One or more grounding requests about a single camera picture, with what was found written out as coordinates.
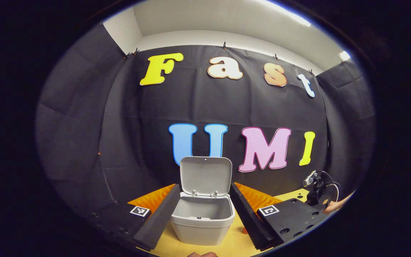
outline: white wall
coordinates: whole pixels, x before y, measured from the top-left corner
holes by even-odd
[[[222,46],[223,42],[226,42],[227,47],[245,49],[269,56],[277,54],[279,59],[306,70],[313,70],[315,75],[323,72],[318,66],[294,52],[273,43],[242,34],[210,30],[183,30],[142,36],[133,8],[128,8],[109,18],[104,22],[104,27],[126,54],[134,52],[136,47],[143,51],[177,45]]]

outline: white ceiling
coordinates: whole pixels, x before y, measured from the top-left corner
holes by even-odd
[[[226,31],[284,47],[323,70],[340,62],[342,49],[326,34],[260,0],[147,0],[134,6],[134,15],[142,36],[179,30]]]

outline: bin lid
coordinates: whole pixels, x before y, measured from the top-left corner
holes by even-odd
[[[182,189],[187,194],[208,195],[229,192],[233,163],[224,157],[187,156],[180,161]]]

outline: blue letter u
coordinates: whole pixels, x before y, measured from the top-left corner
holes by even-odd
[[[210,135],[210,157],[221,157],[223,149],[223,134],[228,127],[223,124],[208,124],[204,130]],[[193,124],[172,124],[169,132],[172,134],[174,160],[180,165],[181,159],[193,156],[193,134],[198,128]]]

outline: wooden surface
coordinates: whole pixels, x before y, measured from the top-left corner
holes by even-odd
[[[299,198],[298,200],[305,202],[307,193],[308,191],[302,188],[275,197],[282,201],[286,201],[291,198],[302,196],[302,198]],[[220,257],[249,257],[261,253],[261,251],[255,249],[250,236],[243,234],[242,230],[242,221],[240,220],[238,213],[235,212],[234,222],[231,224],[228,233],[220,245],[197,246],[180,242],[176,232],[169,222],[161,235],[156,248],[150,251],[150,253],[160,257],[187,257],[192,252],[197,252],[199,254],[215,252]]]

